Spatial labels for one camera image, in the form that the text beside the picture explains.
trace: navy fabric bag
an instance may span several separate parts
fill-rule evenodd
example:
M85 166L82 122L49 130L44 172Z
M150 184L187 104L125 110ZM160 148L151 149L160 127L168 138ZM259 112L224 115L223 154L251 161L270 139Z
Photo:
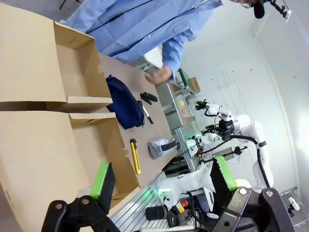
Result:
M111 112L115 112L124 129L141 126L143 109L128 87L112 75L106 78L106 82L112 96L112 104L107 108Z

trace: blue shirt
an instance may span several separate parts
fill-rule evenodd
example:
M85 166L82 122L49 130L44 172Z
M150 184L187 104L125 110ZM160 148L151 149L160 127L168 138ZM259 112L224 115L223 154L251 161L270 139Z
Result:
M184 42L194 40L213 9L222 5L221 0L202 2L85 0L66 25L93 36L99 52L124 63L131 63L162 44L163 64L175 74ZM105 24L121 13L124 14Z

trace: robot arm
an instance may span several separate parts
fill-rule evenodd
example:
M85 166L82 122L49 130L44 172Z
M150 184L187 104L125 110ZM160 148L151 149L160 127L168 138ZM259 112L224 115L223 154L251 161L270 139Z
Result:
M255 190L261 191L264 188L269 188L274 184L274 178L269 165L269 152L265 142L263 126L259 122L251 123L249 116L238 115L233 117L230 111L220 108L219 105L204 101L197 101L196 110L206 109L205 115L208 112L210 115L218 115L221 120L219 127L213 126L212 133L206 133L200 141L209 144L219 139L227 140L230 138L239 138L241 136L251 137L251 141L256 144L258 160L253 164L253 175L256 180Z
M259 122L251 123L240 130L239 134L252 137L258 143L256 145L256 149L259 150L260 158L258 158L258 160L253 164L253 175L256 180L256 186L253 189L255 189L255 191L258 191L259 189L259 191L261 191L262 189L272 187L274 184L274 177L270 170L269 151L265 141L262 124ZM267 181L265 181L265 177L263 176L261 168L264 169Z

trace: gray object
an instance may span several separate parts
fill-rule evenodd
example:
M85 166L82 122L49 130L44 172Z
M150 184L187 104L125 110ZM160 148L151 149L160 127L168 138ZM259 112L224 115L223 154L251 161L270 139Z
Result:
M158 158L168 154L171 150L177 149L175 139L159 139L148 143L150 154L152 158Z

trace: open cardboard box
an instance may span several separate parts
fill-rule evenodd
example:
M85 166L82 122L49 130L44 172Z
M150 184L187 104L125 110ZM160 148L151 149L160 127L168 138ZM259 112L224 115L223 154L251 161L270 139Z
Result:
M0 3L0 102L90 112L112 103L93 37Z
M92 185L102 161L116 177L109 216L140 190L114 113L0 112L0 126L0 181L25 232L41 231L50 202Z

